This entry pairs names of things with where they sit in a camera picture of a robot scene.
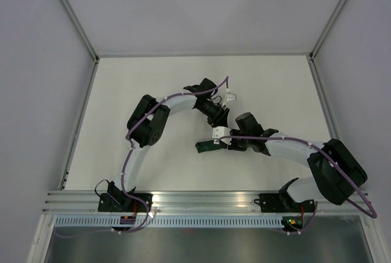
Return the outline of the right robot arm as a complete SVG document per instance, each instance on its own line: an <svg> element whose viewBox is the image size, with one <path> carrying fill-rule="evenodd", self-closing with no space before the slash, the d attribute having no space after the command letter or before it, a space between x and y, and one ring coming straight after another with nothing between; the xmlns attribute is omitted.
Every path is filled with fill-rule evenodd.
<svg viewBox="0 0 391 263"><path fill-rule="evenodd" d="M355 157L339 139L310 142L291 137L276 129L264 130L251 113L236 119L238 129L221 133L216 139L230 150L281 157L309 168L311 177L293 178L281 189L279 204L286 211L295 210L301 202L325 198L342 205L366 183L368 176Z"/></svg>

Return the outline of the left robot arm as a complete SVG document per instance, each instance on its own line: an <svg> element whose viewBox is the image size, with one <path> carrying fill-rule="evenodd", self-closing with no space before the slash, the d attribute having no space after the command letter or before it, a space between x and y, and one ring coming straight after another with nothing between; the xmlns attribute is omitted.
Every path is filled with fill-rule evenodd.
<svg viewBox="0 0 391 263"><path fill-rule="evenodd" d="M223 85L229 91L227 77L219 85L205 78L200 84L186 86L173 95L154 98L146 94L141 98L126 125L128 132L125 139L130 142L131 148L119 177L108 184L106 195L114 207L121 212L132 208L132 193L143 159L150 147L162 137L170 116L196 109L206 116L212 128L227 126L229 108L211 100Z"/></svg>

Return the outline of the dark green cloth napkin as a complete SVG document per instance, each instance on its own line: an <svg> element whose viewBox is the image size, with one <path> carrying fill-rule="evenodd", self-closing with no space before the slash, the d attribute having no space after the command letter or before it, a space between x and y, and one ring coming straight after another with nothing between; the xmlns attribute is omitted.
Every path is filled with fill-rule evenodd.
<svg viewBox="0 0 391 263"><path fill-rule="evenodd" d="M199 154L217 150L225 150L227 147L228 145L224 142L217 144L213 140L197 142L195 144L195 148Z"/></svg>

